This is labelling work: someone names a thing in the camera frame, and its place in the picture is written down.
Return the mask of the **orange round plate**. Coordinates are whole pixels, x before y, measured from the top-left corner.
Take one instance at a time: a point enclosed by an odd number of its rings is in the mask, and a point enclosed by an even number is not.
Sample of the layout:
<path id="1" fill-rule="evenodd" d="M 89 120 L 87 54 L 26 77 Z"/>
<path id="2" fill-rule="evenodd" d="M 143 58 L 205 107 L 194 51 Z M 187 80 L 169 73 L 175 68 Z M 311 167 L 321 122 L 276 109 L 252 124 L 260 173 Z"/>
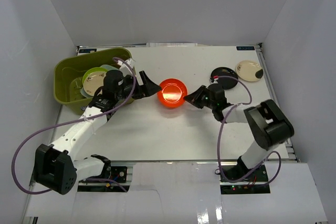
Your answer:
<path id="1" fill-rule="evenodd" d="M 157 93 L 159 102 L 166 108 L 178 108 L 184 104 L 188 94 L 186 85 L 175 78 L 168 78 L 160 83 L 161 91 Z"/>

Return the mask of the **beige plate with characters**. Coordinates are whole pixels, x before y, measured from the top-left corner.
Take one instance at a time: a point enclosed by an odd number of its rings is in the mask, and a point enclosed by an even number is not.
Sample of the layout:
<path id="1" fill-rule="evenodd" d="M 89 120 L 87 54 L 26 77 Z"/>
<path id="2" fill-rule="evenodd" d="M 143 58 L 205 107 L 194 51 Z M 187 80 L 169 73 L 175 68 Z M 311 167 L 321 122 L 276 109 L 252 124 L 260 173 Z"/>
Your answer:
<path id="1" fill-rule="evenodd" d="M 83 82 L 83 89 L 88 94 L 93 96 L 98 88 L 103 86 L 103 80 L 106 76 L 105 71 L 95 71 L 90 73 Z"/>

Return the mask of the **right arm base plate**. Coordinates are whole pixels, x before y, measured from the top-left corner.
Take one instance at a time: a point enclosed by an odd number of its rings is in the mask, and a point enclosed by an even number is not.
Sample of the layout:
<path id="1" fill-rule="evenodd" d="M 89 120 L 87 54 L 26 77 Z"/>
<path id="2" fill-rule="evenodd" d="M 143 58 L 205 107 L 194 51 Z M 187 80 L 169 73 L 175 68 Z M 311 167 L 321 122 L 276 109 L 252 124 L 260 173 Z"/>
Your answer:
<path id="1" fill-rule="evenodd" d="M 218 175 L 220 178 L 220 192 L 222 195 L 256 195 L 271 193 L 269 185 L 261 186 L 269 181 L 265 165 L 261 165 L 251 175 L 236 183 L 231 183 L 228 180 L 225 180 L 221 176 L 218 168 L 214 170 L 214 174 Z"/>

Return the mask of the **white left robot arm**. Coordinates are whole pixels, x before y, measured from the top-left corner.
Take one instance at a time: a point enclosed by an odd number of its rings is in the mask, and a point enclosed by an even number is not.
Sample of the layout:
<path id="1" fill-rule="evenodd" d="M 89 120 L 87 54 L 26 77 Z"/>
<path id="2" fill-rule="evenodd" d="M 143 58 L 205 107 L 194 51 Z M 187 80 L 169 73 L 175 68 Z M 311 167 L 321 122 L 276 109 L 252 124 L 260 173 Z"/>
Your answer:
<path id="1" fill-rule="evenodd" d="M 83 115 L 60 138 L 50 145 L 40 145 L 35 153 L 34 180 L 43 186 L 65 195 L 78 180 L 104 182 L 111 177 L 111 161 L 92 154 L 82 160 L 76 158 L 84 143 L 103 125 L 116 110 L 129 99 L 142 99 L 155 95 L 161 87 L 140 71 L 142 84 L 136 77 L 124 76 L 119 70 L 106 73 Z"/>

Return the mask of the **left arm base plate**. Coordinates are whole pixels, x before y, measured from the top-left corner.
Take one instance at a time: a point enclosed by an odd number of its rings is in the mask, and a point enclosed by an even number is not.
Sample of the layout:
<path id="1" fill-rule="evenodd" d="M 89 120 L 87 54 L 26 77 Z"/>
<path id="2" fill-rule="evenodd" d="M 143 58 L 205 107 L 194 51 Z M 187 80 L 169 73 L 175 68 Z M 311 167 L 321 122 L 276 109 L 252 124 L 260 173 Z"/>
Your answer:
<path id="1" fill-rule="evenodd" d="M 104 175 L 91 176 L 81 180 L 79 192 L 88 193 L 126 193 L 130 188 L 130 179 L 126 166 L 110 166 Z"/>

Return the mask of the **lime green round plate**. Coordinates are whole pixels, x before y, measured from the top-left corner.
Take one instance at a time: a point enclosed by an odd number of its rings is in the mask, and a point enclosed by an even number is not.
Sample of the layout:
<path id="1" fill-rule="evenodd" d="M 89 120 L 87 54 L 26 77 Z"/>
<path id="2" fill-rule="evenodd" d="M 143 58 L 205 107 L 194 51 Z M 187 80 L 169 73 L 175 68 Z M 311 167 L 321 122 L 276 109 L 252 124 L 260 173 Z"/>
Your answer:
<path id="1" fill-rule="evenodd" d="M 107 72 L 107 69 L 103 68 L 103 67 L 94 67 L 94 68 L 91 68 L 91 69 L 87 70 L 85 72 L 85 74 L 83 75 L 83 77 L 82 77 L 82 83 L 84 83 L 84 81 L 86 80 L 86 78 L 88 77 L 88 75 L 90 75 L 93 72 L 97 72 L 97 71 Z"/>

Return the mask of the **light blue oblong dish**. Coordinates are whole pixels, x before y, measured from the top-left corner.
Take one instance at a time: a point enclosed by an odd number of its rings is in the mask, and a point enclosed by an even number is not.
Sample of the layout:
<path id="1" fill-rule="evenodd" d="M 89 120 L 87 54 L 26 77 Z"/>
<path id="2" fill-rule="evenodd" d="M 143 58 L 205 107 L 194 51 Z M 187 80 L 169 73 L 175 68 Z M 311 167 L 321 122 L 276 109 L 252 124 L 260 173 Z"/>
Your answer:
<path id="1" fill-rule="evenodd" d="M 112 67 L 112 66 L 110 66 L 110 65 L 102 65 L 102 66 L 100 66 L 100 67 L 106 68 L 106 69 L 107 69 L 107 72 L 108 72 L 109 70 L 113 70 L 113 69 L 114 69 L 114 67 Z M 82 88 L 81 88 L 81 90 L 80 90 L 80 93 L 81 93 L 85 98 L 91 98 L 91 97 L 93 97 L 93 96 L 91 96 L 91 95 L 88 95 L 88 94 L 84 91 L 84 89 L 83 89 L 83 83 L 82 83 Z"/>

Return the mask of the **black round plate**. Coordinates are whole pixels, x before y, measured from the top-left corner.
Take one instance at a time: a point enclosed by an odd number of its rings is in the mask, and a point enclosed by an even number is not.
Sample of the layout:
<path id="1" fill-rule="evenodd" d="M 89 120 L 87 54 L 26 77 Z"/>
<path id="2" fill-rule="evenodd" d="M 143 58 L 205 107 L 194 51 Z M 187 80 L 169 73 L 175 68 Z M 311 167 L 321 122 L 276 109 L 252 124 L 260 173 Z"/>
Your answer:
<path id="1" fill-rule="evenodd" d="M 218 76 L 218 83 L 223 87 L 224 90 L 230 90 L 237 86 L 238 84 L 238 74 L 231 68 L 228 67 L 218 67 L 215 68 L 210 77 Z"/>

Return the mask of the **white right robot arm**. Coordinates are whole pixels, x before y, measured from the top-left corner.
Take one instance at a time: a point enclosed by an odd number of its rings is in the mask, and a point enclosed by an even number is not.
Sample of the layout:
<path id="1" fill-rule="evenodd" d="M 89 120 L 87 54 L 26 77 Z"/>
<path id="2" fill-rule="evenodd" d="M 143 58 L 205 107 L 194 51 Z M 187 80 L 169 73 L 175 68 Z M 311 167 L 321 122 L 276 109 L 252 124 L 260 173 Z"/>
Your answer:
<path id="1" fill-rule="evenodd" d="M 218 171 L 223 181 L 250 181 L 255 177 L 256 169 L 295 133 L 292 124 L 272 99 L 256 106 L 251 102 L 231 104 L 227 101 L 223 87 L 215 83 L 208 87 L 200 86 L 195 92 L 186 95 L 184 100 L 198 109 L 209 108 L 215 120 L 221 123 L 217 138 L 218 162 L 222 160 L 220 144 L 224 126 L 230 123 L 245 123 L 250 128 L 254 140 L 247 151 L 237 159 L 237 164 L 228 170 L 219 165 Z"/>

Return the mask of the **cream plate with black spot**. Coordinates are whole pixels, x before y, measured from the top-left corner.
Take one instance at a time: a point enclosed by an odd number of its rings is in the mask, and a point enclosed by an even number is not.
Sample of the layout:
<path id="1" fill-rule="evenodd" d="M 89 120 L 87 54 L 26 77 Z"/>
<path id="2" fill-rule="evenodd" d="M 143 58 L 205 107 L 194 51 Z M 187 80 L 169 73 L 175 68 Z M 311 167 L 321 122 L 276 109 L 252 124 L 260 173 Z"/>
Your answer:
<path id="1" fill-rule="evenodd" d="M 248 82 L 257 82 L 264 75 L 261 65 L 250 60 L 239 62 L 236 66 L 236 72 L 241 79 Z"/>

